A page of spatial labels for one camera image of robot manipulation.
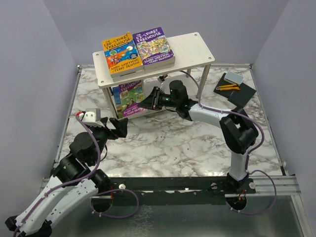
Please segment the purple green treehouse book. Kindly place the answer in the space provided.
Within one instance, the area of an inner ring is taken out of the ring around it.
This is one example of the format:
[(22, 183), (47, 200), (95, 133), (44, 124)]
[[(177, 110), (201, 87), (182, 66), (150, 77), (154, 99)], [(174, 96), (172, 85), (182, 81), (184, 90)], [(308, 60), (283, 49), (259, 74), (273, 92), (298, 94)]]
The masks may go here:
[(146, 111), (139, 107), (139, 103), (145, 99), (142, 80), (120, 84), (118, 91), (120, 102), (117, 104), (117, 113), (119, 119)]

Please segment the blue treehouse book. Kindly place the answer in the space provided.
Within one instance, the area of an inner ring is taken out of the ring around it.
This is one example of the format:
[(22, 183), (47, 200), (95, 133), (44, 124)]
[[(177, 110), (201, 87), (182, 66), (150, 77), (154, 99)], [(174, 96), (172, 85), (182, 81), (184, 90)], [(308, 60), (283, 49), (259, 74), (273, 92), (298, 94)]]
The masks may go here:
[(151, 73), (160, 69), (174, 66), (175, 57), (172, 58), (147, 58), (143, 61), (145, 73)]

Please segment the Animal Farm book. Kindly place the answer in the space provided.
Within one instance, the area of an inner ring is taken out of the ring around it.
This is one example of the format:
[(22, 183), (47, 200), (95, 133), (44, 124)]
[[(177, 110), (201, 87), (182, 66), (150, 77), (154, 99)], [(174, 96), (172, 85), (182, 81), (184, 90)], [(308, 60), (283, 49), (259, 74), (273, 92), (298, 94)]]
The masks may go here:
[(118, 118), (121, 119), (122, 118), (122, 106), (121, 106), (119, 86), (112, 87), (112, 91), (113, 91), (113, 96), (114, 96), (114, 100), (115, 100)]

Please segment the Little Women book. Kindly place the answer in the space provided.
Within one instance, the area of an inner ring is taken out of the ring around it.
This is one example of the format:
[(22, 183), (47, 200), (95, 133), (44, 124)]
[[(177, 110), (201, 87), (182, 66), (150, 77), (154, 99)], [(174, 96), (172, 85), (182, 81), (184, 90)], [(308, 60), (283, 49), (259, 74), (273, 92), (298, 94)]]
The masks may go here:
[(129, 76), (138, 76), (143, 75), (145, 73), (144, 69), (128, 69), (128, 70), (120, 70), (118, 72), (110, 73), (111, 78), (113, 79), (124, 79)]

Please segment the purple 52-Storey Treehouse book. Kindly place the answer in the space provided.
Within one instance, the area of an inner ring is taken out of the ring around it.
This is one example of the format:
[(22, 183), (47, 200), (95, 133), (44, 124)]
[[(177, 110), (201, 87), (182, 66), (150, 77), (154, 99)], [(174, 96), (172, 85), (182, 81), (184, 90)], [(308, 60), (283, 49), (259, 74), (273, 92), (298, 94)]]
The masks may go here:
[(172, 58), (174, 52), (161, 27), (132, 35), (142, 62), (147, 58)]

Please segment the yellow 130-Storey Treehouse book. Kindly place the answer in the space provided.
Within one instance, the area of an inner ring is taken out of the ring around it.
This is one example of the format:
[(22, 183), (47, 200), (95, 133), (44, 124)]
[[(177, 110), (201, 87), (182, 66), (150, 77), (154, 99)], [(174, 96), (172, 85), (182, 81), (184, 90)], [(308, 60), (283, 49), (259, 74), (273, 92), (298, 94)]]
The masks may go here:
[(101, 42), (112, 78), (122, 77), (144, 69), (130, 32)]

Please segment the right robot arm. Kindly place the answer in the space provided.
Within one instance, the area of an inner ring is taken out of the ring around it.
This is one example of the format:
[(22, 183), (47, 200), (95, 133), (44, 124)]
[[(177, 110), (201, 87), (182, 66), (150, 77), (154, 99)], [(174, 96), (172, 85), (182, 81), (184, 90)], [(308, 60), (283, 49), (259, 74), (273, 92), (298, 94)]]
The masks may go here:
[(138, 104), (139, 107), (153, 111), (171, 107), (182, 119), (204, 122), (220, 128), (226, 145), (231, 150), (227, 188), (232, 193), (240, 192), (249, 177), (249, 153), (259, 135), (254, 122), (243, 109), (220, 110), (202, 106), (198, 101), (189, 98), (187, 89), (180, 80), (172, 81), (169, 90), (170, 93), (167, 94), (155, 86), (150, 95)]

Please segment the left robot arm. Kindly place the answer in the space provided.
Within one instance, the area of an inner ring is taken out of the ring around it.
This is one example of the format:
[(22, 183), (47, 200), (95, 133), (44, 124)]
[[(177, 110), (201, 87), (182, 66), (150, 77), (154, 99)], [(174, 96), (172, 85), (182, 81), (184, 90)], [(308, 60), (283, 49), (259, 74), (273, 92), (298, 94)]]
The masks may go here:
[(95, 194), (111, 187), (109, 177), (98, 166), (108, 140), (127, 136), (128, 119), (101, 118), (94, 111), (78, 112), (85, 132), (70, 144), (70, 152), (53, 170), (48, 183), (20, 215), (5, 224), (15, 237), (48, 237), (52, 229), (73, 209)]

